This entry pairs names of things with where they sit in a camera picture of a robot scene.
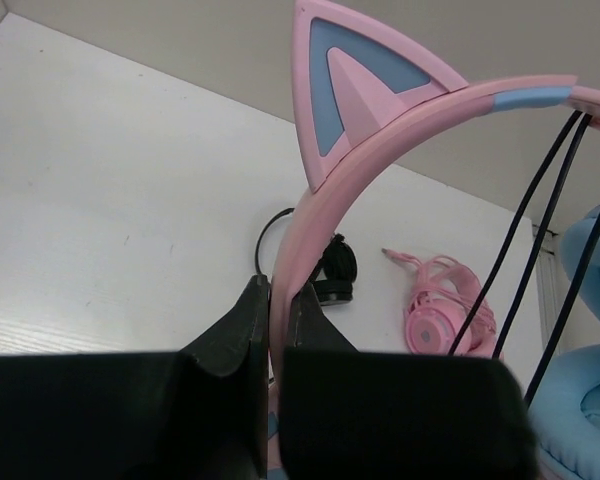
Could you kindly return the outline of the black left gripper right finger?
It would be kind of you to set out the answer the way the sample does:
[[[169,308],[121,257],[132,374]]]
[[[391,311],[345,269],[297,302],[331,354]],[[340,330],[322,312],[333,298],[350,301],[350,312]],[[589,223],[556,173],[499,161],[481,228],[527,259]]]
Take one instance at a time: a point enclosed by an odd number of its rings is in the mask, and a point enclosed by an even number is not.
[[[314,289],[293,298],[282,373],[282,463],[290,479],[334,479],[351,459],[337,361],[355,347],[331,323]]]

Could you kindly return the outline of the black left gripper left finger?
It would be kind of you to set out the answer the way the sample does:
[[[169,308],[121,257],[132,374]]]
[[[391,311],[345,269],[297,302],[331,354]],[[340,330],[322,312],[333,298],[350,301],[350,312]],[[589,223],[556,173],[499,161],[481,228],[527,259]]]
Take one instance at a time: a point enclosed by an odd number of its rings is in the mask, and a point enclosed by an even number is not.
[[[258,479],[266,471],[269,282],[254,275],[235,305],[182,350],[181,479]]]

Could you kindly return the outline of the pink blue cat-ear headphones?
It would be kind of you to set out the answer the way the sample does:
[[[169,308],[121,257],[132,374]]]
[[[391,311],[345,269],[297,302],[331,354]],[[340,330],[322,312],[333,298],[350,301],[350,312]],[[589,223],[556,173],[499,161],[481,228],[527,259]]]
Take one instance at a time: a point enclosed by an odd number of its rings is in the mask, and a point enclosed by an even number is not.
[[[294,7],[293,106],[309,184],[281,242],[269,316],[274,372],[270,474],[282,463],[284,343],[347,210],[391,163],[478,116],[565,105],[554,141],[574,156],[600,130],[600,90],[572,75],[467,82],[420,44],[329,1]],[[334,479],[600,479],[600,345],[557,354],[576,298],[600,321],[600,206],[564,235],[571,285],[540,362],[521,389],[502,361],[508,324],[482,288],[448,353],[363,353],[338,360],[351,459]]]

